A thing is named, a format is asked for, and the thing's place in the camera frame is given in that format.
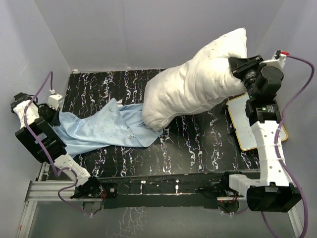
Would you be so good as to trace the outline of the white pillow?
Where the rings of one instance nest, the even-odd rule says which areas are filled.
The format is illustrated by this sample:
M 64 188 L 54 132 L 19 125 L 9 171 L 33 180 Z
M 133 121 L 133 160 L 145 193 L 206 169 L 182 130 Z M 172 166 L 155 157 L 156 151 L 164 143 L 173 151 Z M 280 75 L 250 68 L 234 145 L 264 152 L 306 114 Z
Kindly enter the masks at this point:
M 205 45 L 182 65 L 149 80 L 142 110 L 145 125 L 159 131 L 177 116 L 200 114 L 228 97 L 244 94 L 246 87 L 232 75 L 228 59 L 246 58 L 246 42 L 246 29 L 235 29 Z

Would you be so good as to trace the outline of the light blue pillowcase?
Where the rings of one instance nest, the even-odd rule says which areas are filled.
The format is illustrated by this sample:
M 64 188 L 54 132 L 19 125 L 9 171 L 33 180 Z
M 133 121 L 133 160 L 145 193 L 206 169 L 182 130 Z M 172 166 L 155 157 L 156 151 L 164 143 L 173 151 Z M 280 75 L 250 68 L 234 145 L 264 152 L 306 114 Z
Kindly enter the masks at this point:
M 60 125 L 53 130 L 66 144 L 71 157 L 108 146 L 147 148 L 162 134 L 142 120 L 142 104 L 120 106 L 111 99 L 94 115 L 80 119 L 70 112 L 60 112 Z

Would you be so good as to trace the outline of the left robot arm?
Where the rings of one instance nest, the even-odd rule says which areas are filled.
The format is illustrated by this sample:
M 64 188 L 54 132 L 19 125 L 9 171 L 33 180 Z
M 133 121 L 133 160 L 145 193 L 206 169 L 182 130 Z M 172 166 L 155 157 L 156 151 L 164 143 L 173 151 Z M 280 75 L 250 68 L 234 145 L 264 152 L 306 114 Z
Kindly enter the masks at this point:
M 12 113 L 20 120 L 16 138 L 40 163 L 52 163 L 54 169 L 65 173 L 74 183 L 77 192 L 70 198 L 96 198 L 102 193 L 98 179 L 81 167 L 66 151 L 66 144 L 53 130 L 60 125 L 59 113 L 63 96 L 54 90 L 48 102 L 38 104 L 37 97 L 18 93 L 10 104 Z

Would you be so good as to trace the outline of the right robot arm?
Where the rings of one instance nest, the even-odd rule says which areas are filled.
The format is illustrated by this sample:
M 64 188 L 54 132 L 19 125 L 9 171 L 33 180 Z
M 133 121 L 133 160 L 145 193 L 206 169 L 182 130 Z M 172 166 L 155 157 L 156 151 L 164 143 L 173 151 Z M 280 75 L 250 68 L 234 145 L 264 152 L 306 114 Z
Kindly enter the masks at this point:
M 257 144 L 260 178 L 226 172 L 220 189 L 228 197 L 238 192 L 251 211 L 286 213 L 302 199 L 276 153 L 276 149 L 282 150 L 278 134 L 282 118 L 275 97 L 284 78 L 285 61 L 286 55 L 273 60 L 261 56 L 228 59 L 231 73 L 243 82 L 249 96 L 245 112 Z

